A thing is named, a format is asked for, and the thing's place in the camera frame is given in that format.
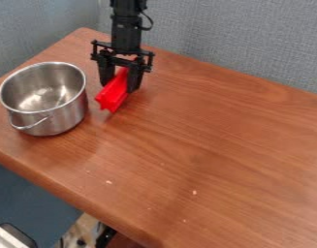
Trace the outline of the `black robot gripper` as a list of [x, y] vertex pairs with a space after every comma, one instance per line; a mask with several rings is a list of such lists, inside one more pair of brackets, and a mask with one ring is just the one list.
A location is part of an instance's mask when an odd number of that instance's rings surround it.
[[[92, 40], [93, 46], [91, 59], [99, 65], [99, 82], [105, 86], [113, 78], [115, 66], [128, 67], [127, 92], [132, 93], [139, 89], [143, 72], [152, 68], [154, 53], [140, 48], [140, 32], [148, 31], [150, 27], [142, 26], [139, 16], [111, 16], [111, 40], [101, 42]], [[129, 61], [117, 58], [117, 55], [135, 56]]]

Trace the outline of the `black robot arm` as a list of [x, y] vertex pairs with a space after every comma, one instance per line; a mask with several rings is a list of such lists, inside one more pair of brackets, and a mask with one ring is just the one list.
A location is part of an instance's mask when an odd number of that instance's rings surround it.
[[109, 0], [111, 42], [92, 40], [91, 59], [97, 62], [99, 83], [105, 86], [115, 76], [115, 67], [125, 73], [125, 92], [139, 89], [144, 73], [152, 69], [154, 52], [140, 48], [140, 34], [150, 31], [154, 21], [143, 12], [146, 0]]

